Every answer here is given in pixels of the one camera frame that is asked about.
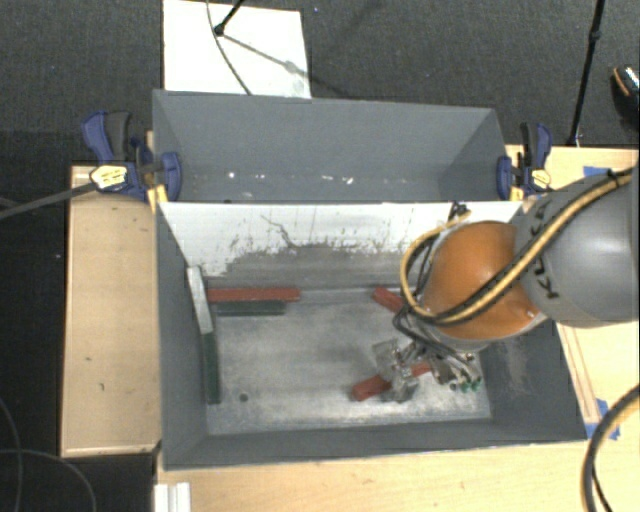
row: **black floor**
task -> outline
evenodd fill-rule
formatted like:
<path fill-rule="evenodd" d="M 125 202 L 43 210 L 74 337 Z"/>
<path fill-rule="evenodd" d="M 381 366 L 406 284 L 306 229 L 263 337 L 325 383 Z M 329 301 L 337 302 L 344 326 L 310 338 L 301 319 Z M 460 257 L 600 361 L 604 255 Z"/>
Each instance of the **black floor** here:
<path fill-rule="evenodd" d="M 496 109 L 505 140 L 523 120 L 569 135 L 595 2 L 583 0 L 249 0 L 301 9 L 312 94 Z M 129 110 L 151 128 L 162 85 L 160 0 L 0 0 L 0 197 L 26 201 L 67 183 L 91 154 L 79 123 Z M 613 66 L 638 66 L 640 3 L 605 7 L 582 142 L 635 146 L 637 116 L 612 100 Z M 0 397 L 25 448 L 56 453 L 65 286 L 65 210 L 0 223 Z M 12 447 L 0 419 L 0 451 Z M 84 461 L 100 510 L 148 510 L 148 456 Z M 0 510 L 12 510 L 16 464 L 0 454 Z M 89 510 L 60 466 L 25 456 L 24 510 Z"/>

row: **bin floor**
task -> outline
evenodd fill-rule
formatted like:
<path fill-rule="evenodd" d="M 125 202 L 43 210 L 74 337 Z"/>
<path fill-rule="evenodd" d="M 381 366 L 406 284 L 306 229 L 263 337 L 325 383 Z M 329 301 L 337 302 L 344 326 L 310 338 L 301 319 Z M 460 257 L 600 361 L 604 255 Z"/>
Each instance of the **bin floor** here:
<path fill-rule="evenodd" d="M 222 403 L 207 407 L 209 434 L 489 418 L 484 387 L 455 392 L 430 374 L 402 404 L 350 397 L 376 373 L 371 346 L 403 339 L 371 291 L 305 291 L 282 316 L 217 318 Z"/>

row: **clamp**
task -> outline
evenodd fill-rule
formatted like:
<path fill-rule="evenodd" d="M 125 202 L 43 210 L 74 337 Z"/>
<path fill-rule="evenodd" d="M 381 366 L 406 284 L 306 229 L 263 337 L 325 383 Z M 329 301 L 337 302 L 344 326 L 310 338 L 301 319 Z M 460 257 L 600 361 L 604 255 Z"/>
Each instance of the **clamp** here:
<path fill-rule="evenodd" d="M 151 150 L 141 140 L 128 137 L 129 112 L 97 111 L 82 122 L 84 142 L 100 164 L 90 178 L 99 192 L 124 194 L 147 201 L 147 190 L 153 186 L 149 176 L 164 174 L 169 201 L 176 201 L 182 186 L 182 167 L 177 153 L 167 152 L 154 162 Z M 129 158 L 129 148 L 135 161 Z"/>
<path fill-rule="evenodd" d="M 522 123 L 520 130 L 524 151 L 518 153 L 517 166 L 506 155 L 498 159 L 496 185 L 500 199 L 521 200 L 551 190 L 551 177 L 544 168 L 553 145 L 551 132 L 541 123 Z"/>

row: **wooden table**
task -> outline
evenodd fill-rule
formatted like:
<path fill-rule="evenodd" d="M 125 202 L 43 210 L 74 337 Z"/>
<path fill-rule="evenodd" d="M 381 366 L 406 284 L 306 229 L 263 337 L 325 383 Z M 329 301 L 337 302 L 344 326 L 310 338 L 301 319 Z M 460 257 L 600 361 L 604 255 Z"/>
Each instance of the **wooden table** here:
<path fill-rule="evenodd" d="M 508 147 L 514 155 L 518 147 Z M 554 148 L 558 187 L 582 166 L 624 169 L 636 151 Z M 87 168 L 73 169 L 73 185 Z M 147 206 L 89 194 L 70 211 L 61 452 L 65 457 L 138 453 L 161 437 L 157 318 L 152 279 L 153 222 Z M 595 395 L 611 405 L 638 381 L 638 325 L 561 328 L 579 340 L 576 364 Z M 598 460 L 615 510 L 637 510 L 638 417 Z M 366 460 L 165 473 L 190 482 L 201 511 L 579 511 L 583 442 L 429 453 Z"/>

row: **gray bin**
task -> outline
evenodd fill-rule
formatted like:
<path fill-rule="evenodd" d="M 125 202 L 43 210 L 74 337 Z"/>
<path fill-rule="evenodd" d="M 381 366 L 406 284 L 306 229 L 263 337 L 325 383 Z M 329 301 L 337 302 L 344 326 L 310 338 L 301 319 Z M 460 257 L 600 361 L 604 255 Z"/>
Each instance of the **gray bin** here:
<path fill-rule="evenodd" d="M 483 350 L 478 393 L 425 376 L 409 403 L 348 397 L 375 373 L 371 345 L 394 335 L 373 287 L 397 286 L 402 251 L 443 202 L 497 199 L 492 111 L 156 92 L 154 134 L 184 170 L 180 202 L 157 215 L 167 469 L 585 438 L 550 323 Z M 280 316 L 212 308 L 212 364 L 188 268 L 207 285 L 295 286 L 302 299 Z M 219 404 L 206 399 L 212 373 Z"/>

